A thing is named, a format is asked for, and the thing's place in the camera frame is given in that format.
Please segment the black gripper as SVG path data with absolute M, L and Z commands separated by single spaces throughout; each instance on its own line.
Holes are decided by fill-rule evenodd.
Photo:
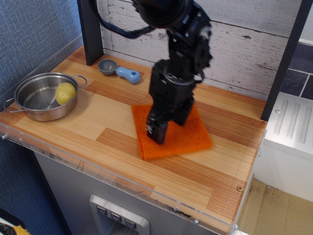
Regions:
M 148 137 L 163 144 L 168 121 L 185 124 L 193 107 L 195 86 L 194 74 L 188 68 L 178 71 L 170 60 L 160 60 L 154 65 L 149 88 L 153 107 L 146 124 Z

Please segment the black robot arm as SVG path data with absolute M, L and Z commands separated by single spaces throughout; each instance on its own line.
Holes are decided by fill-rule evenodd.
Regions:
M 153 67 L 149 94 L 154 103 L 146 122 L 147 135 L 162 144 L 169 121 L 184 125 L 194 102 L 194 77 L 203 77 L 209 66 L 210 18 L 193 0 L 135 0 L 133 5 L 144 22 L 168 34 L 169 59 Z

